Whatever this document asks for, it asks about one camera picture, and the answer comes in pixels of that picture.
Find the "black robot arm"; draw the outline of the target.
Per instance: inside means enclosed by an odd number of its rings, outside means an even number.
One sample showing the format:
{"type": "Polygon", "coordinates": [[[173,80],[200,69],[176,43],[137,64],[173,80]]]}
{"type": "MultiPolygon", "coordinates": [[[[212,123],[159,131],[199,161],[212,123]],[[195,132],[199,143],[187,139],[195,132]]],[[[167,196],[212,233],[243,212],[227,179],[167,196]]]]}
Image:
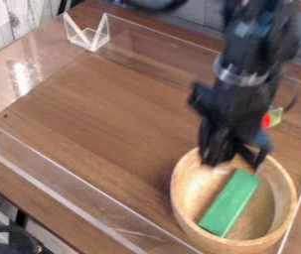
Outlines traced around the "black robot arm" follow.
{"type": "Polygon", "coordinates": [[[297,55],[298,0],[224,0],[224,46],[214,62],[215,82],[191,83],[188,104],[202,117],[200,163],[236,155],[258,167],[273,144],[263,125],[281,71],[297,55]]]}

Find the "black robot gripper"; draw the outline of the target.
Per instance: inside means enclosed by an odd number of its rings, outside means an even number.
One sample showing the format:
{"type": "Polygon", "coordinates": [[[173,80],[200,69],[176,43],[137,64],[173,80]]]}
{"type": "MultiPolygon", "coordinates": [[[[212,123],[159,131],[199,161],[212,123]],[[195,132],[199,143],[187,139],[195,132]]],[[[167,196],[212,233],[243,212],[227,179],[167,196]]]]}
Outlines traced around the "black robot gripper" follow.
{"type": "Polygon", "coordinates": [[[215,167],[239,154],[256,170],[273,149],[260,119],[275,95],[278,69],[269,67],[262,72],[247,72],[218,57],[214,71],[214,85],[194,81],[188,97],[188,104],[202,118],[198,133],[200,164],[215,167]],[[251,152],[246,145],[258,152],[251,152]]]}

